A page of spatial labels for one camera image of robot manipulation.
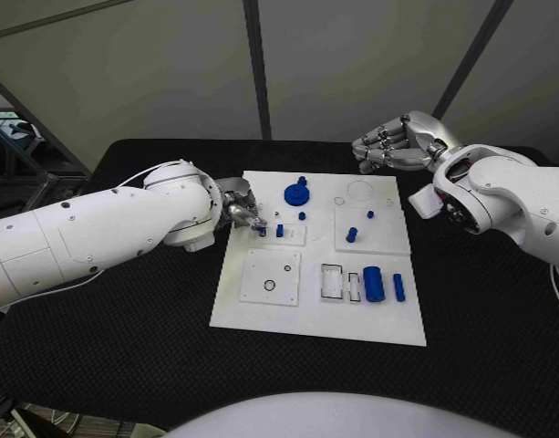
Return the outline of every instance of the black table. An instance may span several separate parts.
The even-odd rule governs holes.
[[[358,169],[341,143],[129,140],[109,150],[89,192],[178,158],[214,178],[246,170]],[[405,199],[428,172],[379,174],[398,177],[427,348],[211,328],[225,229],[201,252],[161,246],[87,286],[12,309],[0,328],[0,393],[64,411],[176,426],[256,396],[348,391],[437,406],[525,436],[558,437],[549,267],[502,233],[473,236],[441,216],[420,219]]]

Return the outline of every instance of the screw hole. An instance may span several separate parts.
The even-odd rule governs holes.
[[[551,222],[545,227],[545,235],[552,235],[557,229],[558,229],[558,224],[555,222]]]

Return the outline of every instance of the blue object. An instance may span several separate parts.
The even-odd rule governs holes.
[[[352,244],[355,242],[355,237],[358,236],[358,228],[351,228],[349,229],[349,234],[348,234],[348,242]]]
[[[401,283],[401,274],[394,274],[395,298],[403,303],[407,300],[404,295],[404,284]]]
[[[368,266],[362,270],[365,279],[367,298],[371,303],[385,301],[385,287],[382,286],[382,273],[378,266]]]
[[[299,183],[289,185],[283,192],[283,199],[295,207],[303,205],[310,200],[310,189],[306,187],[307,184],[306,177],[300,176]]]

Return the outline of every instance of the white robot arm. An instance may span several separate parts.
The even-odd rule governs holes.
[[[526,253],[559,266],[559,168],[493,146],[463,146],[420,111],[365,134],[354,150],[364,173],[385,165],[434,172],[433,184],[410,198],[424,219],[446,211],[470,233],[503,231]]]
[[[266,226],[247,180],[214,181],[184,161],[153,169],[143,189],[119,186],[0,220],[0,307],[149,253],[159,242],[198,251],[230,222]]]

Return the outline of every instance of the robotic hand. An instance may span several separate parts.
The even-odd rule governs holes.
[[[146,172],[143,189],[125,187]],[[0,307],[146,254],[159,242],[194,252],[231,222],[264,227],[257,213],[247,180],[214,181],[179,161],[112,190],[2,219]]]
[[[365,134],[354,151],[362,173],[385,165],[434,173],[433,184],[410,197],[424,219],[446,211],[470,233],[503,231],[526,253],[559,266],[559,168],[536,167],[493,146],[463,146],[420,111]]]

